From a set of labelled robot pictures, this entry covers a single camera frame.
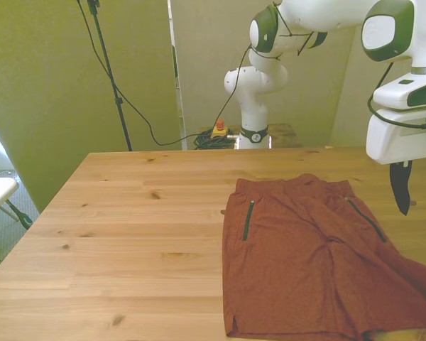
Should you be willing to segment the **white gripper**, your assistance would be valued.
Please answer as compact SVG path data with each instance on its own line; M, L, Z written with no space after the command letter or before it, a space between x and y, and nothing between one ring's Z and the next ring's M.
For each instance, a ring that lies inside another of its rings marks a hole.
M380 164L390 164L390 184L398 209L410 209L408 183L412 161L426 158L426 107L412 110L382 108L372 112L366 152Z

